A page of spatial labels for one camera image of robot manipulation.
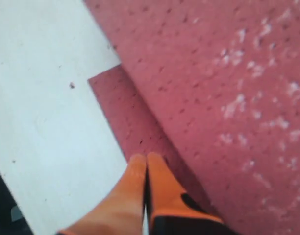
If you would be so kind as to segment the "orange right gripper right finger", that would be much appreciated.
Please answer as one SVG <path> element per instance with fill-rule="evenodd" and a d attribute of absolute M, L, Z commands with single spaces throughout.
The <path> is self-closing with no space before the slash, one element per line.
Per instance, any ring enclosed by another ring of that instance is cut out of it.
<path fill-rule="evenodd" d="M 227 235 L 223 221 L 205 213 L 169 170 L 163 157 L 147 155 L 148 225 L 151 235 Z"/>

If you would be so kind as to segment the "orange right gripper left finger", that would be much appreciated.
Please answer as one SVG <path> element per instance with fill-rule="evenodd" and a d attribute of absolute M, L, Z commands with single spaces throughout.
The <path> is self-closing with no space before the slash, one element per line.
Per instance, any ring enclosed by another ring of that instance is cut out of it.
<path fill-rule="evenodd" d="M 141 235 L 147 160 L 130 157 L 127 168 L 109 194 L 88 214 L 59 235 Z"/>

